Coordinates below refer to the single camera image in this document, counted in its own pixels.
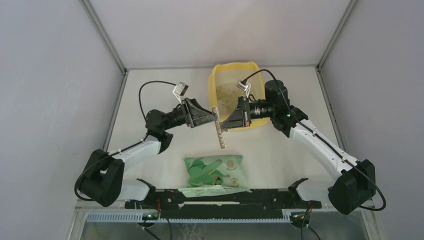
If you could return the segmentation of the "green cat litter bag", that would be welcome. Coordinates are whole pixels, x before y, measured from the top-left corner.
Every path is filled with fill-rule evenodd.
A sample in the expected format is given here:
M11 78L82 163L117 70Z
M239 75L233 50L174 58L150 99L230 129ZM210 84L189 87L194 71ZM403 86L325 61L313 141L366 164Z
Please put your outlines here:
M217 196L248 192L249 182L243 169L244 157L236 154L185 157L188 172L187 197Z

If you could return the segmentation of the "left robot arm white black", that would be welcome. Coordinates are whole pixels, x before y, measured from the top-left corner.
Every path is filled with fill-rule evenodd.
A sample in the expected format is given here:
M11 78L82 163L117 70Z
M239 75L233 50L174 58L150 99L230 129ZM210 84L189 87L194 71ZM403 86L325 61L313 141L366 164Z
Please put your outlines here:
M182 125L196 128L216 120L217 117L194 98L183 99L170 112L150 110L145 117L147 132L140 141L113 153L102 149L91 153L75 182L75 195L82 201L96 202L103 207L116 201L137 201L145 209L153 207L157 196L150 191L152 186L141 179L125 180L124 173L164 152L173 139L173 134L167 132L169 129Z

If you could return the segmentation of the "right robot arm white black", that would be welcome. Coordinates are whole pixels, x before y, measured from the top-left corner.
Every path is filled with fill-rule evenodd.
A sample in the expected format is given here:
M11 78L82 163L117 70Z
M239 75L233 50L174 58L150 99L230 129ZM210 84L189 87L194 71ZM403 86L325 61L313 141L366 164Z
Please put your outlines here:
M269 118L275 129L302 145L324 167L331 181L314 182L308 178L290 186L289 203L302 208L308 201L330 203L348 215L376 193L375 166L357 160L325 137L299 108L290 104L287 88L280 80L264 85L265 98L251 102L239 97L234 111L220 123L223 130L249 127L253 120Z

